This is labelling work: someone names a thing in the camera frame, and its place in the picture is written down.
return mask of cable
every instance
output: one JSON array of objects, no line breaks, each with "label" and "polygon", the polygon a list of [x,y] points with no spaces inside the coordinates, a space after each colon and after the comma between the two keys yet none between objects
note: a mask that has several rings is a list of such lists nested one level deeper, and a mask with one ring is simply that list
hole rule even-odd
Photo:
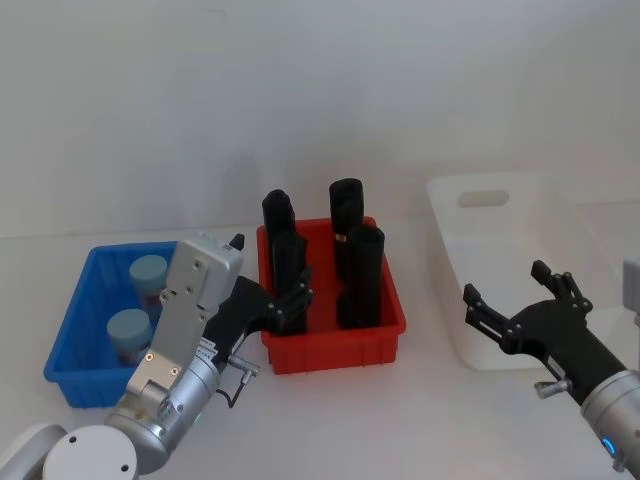
[{"label": "cable", "polygon": [[227,405],[229,406],[229,408],[233,408],[233,406],[236,404],[236,401],[238,400],[238,397],[240,396],[240,392],[242,392],[242,389],[244,388],[244,385],[245,385],[244,383],[241,383],[240,385],[238,385],[238,389],[236,390],[236,393],[233,394],[233,398],[231,398],[229,394],[224,390],[217,389],[216,393],[219,393],[224,398],[226,398]]}]

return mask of blue plastic bin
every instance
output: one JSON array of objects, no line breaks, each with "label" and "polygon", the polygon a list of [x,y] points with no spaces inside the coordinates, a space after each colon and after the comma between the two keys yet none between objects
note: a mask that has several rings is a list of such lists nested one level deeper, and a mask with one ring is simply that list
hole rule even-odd
[{"label": "blue plastic bin", "polygon": [[96,247],[71,297],[44,376],[56,382],[74,408],[110,407],[125,391],[134,367],[123,367],[107,334],[109,319],[125,308],[140,308],[129,266],[144,255],[171,263],[176,242]]}]

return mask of blue led light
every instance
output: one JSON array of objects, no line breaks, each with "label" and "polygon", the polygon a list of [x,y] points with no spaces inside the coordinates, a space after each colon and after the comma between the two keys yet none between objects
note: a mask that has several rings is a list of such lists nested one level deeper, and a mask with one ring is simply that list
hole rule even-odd
[{"label": "blue led light", "polygon": [[602,445],[607,449],[607,452],[613,457],[616,454],[616,446],[607,437],[602,439]]}]

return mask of black cylinder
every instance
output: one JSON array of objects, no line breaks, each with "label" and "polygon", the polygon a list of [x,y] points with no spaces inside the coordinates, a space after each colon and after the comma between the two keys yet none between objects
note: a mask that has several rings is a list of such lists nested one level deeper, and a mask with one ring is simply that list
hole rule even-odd
[{"label": "black cylinder", "polygon": [[[307,239],[296,232],[281,232],[273,241],[273,287],[276,298],[291,291],[307,266]],[[307,314],[288,320],[281,335],[299,335],[307,331]]]},{"label": "black cylinder", "polygon": [[549,357],[571,379],[569,394],[578,405],[582,405],[600,383],[626,370],[624,364],[587,328],[570,334],[567,332],[558,338],[549,348]]},{"label": "black cylinder", "polygon": [[271,278],[273,278],[273,241],[282,232],[296,231],[296,216],[289,195],[282,190],[269,192],[262,201],[262,216],[267,234]]},{"label": "black cylinder", "polygon": [[344,178],[329,187],[331,226],[334,233],[334,260],[340,280],[347,279],[346,236],[353,227],[364,221],[364,194],[362,182],[356,178]]},{"label": "black cylinder", "polygon": [[342,328],[380,326],[384,233],[371,225],[352,228],[346,249],[347,286],[338,299],[338,323]]}]

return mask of white table surface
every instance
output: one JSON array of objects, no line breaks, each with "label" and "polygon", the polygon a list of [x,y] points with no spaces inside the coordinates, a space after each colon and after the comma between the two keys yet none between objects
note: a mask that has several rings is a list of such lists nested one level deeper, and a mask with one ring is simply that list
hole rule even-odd
[{"label": "white table surface", "polygon": [[[623,207],[640,217],[638,204]],[[634,238],[640,250],[640,222],[616,223],[612,208],[589,206],[583,213],[607,253],[621,261],[634,248]],[[169,463],[145,478],[630,478],[611,469],[569,396],[537,398],[533,383],[549,379],[545,371],[481,373],[457,360],[429,276],[432,220],[379,223],[407,318],[397,361],[275,376],[254,335],[241,351],[264,367],[261,375],[233,410],[215,398]],[[213,230],[223,238],[236,231],[247,235],[243,273],[256,278],[254,228]],[[71,430],[101,423],[105,416],[105,410],[71,409],[57,385],[42,376],[90,248],[179,239],[193,232],[0,240],[0,449],[36,422]],[[236,372],[226,372],[223,384],[233,388],[237,379]]]}]

